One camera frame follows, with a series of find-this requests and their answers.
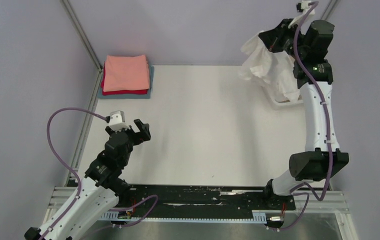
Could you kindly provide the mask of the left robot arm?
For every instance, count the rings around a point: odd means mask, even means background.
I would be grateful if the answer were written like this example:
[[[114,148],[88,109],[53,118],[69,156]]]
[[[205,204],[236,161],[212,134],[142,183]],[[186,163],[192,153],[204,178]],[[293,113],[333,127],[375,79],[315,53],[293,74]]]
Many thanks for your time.
[[[91,162],[80,186],[48,222],[29,228],[25,239],[78,240],[105,212],[130,203],[130,185],[120,175],[133,148],[151,139],[149,124],[140,119],[134,123],[138,131],[122,123],[109,123],[104,150]]]

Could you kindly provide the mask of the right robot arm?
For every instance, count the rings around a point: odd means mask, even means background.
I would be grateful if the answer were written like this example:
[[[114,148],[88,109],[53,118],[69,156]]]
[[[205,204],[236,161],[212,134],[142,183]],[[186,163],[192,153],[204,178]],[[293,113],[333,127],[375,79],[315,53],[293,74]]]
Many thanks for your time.
[[[302,34],[292,19],[283,19],[277,27],[258,35],[271,53],[285,52],[295,58],[293,74],[305,106],[306,144],[304,152],[292,154],[289,169],[271,179],[263,195],[265,206],[275,209],[296,189],[311,182],[330,179],[349,163],[342,152],[332,116],[333,71],[326,60],[333,39],[334,25],[325,20],[313,21]]]

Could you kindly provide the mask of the white t shirt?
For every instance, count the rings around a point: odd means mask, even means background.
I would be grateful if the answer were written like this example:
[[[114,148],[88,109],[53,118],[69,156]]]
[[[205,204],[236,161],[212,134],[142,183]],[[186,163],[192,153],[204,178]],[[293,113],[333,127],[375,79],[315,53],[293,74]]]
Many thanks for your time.
[[[285,52],[269,52],[258,34],[246,41],[240,50],[248,57],[238,71],[241,80],[256,82],[263,89],[273,88],[290,101],[301,96],[293,75],[293,57]]]

